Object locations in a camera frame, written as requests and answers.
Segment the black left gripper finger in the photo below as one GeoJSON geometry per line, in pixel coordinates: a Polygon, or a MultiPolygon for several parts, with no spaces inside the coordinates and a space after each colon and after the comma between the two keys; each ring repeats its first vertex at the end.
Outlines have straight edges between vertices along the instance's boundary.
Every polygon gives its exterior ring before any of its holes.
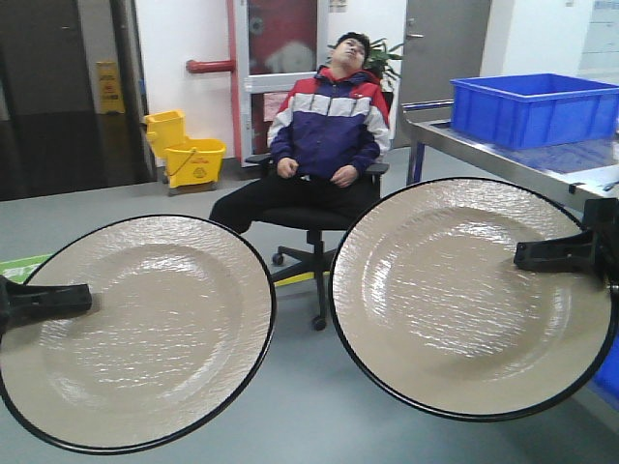
{"type": "Polygon", "coordinates": [[[1,276],[1,335],[51,319],[85,314],[93,303],[87,284],[26,285],[1,276]]]}

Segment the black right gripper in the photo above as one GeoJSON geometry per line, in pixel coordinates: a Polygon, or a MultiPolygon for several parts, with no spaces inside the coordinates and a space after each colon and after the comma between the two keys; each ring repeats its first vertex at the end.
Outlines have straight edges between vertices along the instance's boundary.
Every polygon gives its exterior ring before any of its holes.
{"type": "Polygon", "coordinates": [[[539,273],[586,273],[618,292],[618,199],[585,202],[586,232],[539,242],[519,242],[514,264],[539,273]]]}

